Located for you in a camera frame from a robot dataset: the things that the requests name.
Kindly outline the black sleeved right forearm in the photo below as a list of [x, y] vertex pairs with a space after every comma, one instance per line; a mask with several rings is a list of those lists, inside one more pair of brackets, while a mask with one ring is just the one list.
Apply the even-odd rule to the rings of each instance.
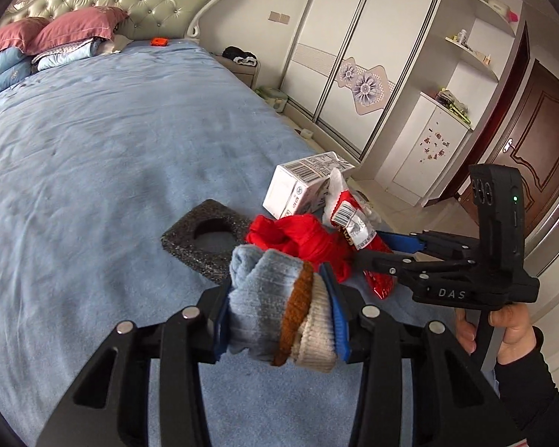
[[495, 366], [500, 401], [528, 446], [559, 446], [559, 389], [541, 353], [543, 333], [533, 331], [536, 343], [528, 354]]

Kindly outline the person's right hand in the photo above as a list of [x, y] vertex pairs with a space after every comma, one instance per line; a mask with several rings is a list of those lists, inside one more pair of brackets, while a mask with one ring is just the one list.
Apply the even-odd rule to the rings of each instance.
[[[495, 328], [504, 328], [497, 361], [501, 365], [511, 364], [535, 349], [536, 335], [530, 322], [528, 308], [524, 304], [512, 304], [501, 310], [491, 312], [489, 324]], [[467, 322], [464, 309], [455, 310], [455, 337], [468, 353], [477, 349], [477, 328]]]

